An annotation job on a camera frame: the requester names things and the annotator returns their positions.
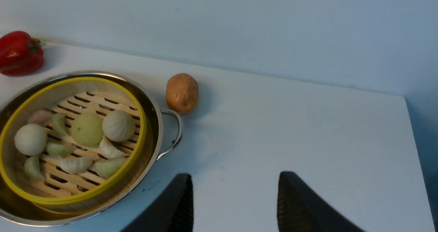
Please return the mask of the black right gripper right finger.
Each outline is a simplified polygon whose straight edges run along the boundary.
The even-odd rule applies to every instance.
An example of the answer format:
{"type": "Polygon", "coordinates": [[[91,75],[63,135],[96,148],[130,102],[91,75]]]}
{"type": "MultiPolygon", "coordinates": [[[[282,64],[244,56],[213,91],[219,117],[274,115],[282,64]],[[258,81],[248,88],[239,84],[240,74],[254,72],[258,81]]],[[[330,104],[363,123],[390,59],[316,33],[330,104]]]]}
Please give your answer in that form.
{"type": "Polygon", "coordinates": [[[277,223],[280,232],[362,232],[295,172],[279,175],[277,223]]]}

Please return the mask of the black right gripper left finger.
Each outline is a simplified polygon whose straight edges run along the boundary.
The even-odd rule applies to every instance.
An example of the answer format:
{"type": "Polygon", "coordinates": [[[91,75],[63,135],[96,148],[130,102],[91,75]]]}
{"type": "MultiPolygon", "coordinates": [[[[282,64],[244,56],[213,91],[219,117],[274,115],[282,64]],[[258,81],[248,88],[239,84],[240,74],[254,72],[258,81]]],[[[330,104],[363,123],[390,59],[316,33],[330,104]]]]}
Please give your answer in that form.
{"type": "Polygon", "coordinates": [[[162,193],[124,232],[192,232],[193,183],[190,174],[177,174],[162,193]]]}

